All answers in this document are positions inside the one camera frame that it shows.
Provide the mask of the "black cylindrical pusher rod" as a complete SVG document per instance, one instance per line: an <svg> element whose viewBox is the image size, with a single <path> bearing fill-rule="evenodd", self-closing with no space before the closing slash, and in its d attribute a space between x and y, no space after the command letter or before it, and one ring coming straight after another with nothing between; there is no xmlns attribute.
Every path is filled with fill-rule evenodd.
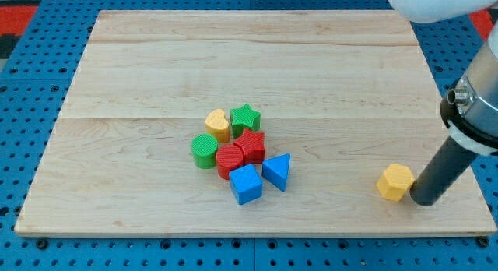
<svg viewBox="0 0 498 271"><path fill-rule="evenodd" d="M477 156L448 136L412 184L410 197L421 206L432 206Z"/></svg>

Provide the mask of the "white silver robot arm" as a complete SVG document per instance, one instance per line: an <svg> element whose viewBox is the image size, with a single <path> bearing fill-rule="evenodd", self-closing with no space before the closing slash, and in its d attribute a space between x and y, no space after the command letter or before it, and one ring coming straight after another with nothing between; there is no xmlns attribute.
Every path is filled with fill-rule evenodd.
<svg viewBox="0 0 498 271"><path fill-rule="evenodd" d="M414 23L435 23L489 8L497 0L388 0ZM440 102L449 136L409 189L412 200L432 206L479 156L497 154L497 30Z"/></svg>

